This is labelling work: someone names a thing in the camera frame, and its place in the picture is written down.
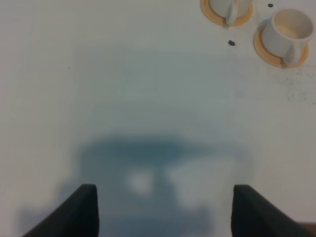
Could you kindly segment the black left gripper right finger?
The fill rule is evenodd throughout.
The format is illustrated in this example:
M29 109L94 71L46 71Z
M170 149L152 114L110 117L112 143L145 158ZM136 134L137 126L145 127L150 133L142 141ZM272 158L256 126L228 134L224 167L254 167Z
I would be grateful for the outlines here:
M312 233L249 185L235 185L231 215L234 237L310 237Z

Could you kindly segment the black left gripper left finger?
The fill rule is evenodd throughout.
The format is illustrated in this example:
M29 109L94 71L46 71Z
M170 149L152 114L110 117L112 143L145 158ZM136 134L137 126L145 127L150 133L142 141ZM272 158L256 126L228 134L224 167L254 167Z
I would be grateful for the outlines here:
M97 237L100 220L97 187L83 184L26 237Z

